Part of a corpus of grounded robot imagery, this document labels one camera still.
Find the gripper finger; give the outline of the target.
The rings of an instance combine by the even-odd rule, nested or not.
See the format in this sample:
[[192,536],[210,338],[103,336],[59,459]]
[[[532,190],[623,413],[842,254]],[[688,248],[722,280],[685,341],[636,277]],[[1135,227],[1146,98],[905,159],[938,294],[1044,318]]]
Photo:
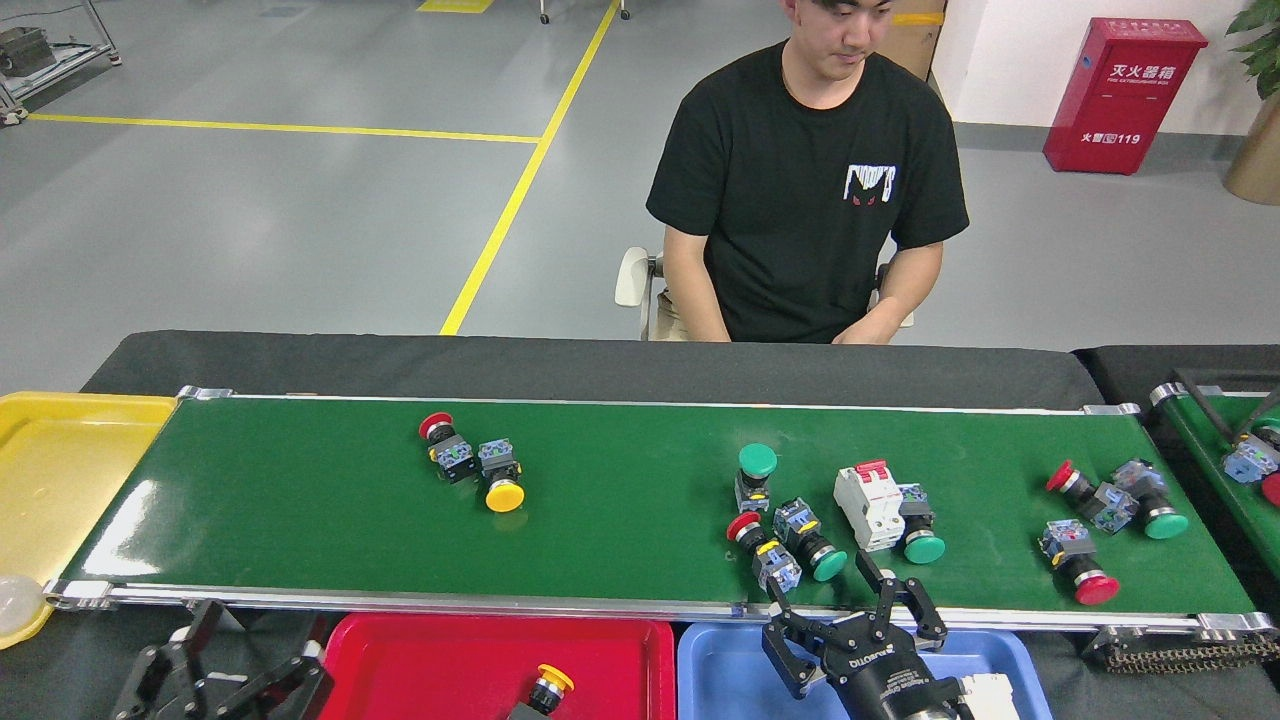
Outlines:
[[201,653],[209,646],[225,606],[198,601],[189,625],[160,644],[143,647],[110,710],[111,719],[210,719]]
[[317,719],[335,680],[323,666],[324,648],[307,641],[298,655],[257,676],[207,676],[206,719]]

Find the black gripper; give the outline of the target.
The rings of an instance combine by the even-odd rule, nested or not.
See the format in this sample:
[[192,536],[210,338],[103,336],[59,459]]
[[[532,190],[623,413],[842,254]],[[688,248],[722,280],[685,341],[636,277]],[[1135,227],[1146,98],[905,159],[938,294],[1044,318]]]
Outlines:
[[[795,700],[827,682],[851,719],[964,719],[959,680],[938,680],[918,650],[942,650],[948,629],[915,578],[881,569],[865,550],[855,562],[877,592],[873,611],[819,623],[792,610],[786,598],[771,603],[762,647]],[[915,635],[890,624],[895,605],[916,623]]]

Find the person's left hand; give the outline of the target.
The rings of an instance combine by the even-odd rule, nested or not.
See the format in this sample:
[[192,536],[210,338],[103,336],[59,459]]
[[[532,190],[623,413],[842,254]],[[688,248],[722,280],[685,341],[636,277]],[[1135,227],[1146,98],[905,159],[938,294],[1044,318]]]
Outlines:
[[900,320],[867,314],[832,338],[832,345],[887,345],[899,332]]

